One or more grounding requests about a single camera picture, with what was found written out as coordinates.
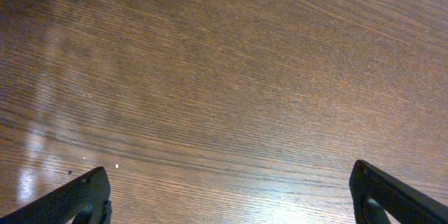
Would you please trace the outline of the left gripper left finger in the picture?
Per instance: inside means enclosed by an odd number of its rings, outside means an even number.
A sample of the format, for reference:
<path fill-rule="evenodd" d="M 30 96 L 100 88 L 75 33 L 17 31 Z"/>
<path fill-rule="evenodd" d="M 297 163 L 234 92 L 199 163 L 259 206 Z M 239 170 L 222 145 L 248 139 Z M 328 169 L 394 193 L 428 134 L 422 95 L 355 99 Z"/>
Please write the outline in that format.
<path fill-rule="evenodd" d="M 111 187 L 104 167 L 96 167 L 36 201 L 1 218 L 2 223 L 110 224 Z"/>

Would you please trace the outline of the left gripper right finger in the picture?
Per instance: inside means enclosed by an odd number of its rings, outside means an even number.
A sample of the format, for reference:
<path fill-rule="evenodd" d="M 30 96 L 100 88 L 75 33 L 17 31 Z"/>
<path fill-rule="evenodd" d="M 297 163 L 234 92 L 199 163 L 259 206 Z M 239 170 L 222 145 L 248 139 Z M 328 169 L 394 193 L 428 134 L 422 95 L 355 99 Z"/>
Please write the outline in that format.
<path fill-rule="evenodd" d="M 447 224 L 447 206 L 364 160 L 357 160 L 349 179 L 357 224 Z"/>

